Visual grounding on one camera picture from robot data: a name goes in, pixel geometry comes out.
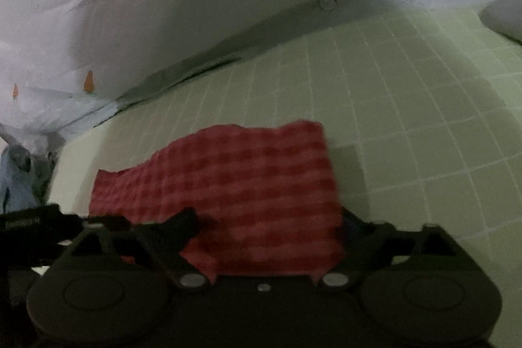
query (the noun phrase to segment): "gingham towel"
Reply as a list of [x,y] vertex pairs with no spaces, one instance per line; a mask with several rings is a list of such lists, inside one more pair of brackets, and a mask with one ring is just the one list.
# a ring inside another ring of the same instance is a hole
[[343,256],[341,211],[321,124],[213,126],[136,167],[100,170],[90,214],[162,222],[193,206],[199,235],[182,256],[216,275],[310,275]]

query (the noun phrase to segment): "carrot print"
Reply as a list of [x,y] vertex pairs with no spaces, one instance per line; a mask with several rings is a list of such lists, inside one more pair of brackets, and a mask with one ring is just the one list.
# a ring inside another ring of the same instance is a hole
[[88,93],[89,95],[95,92],[95,83],[92,79],[92,71],[89,71],[87,73],[87,78],[85,78],[84,92]]

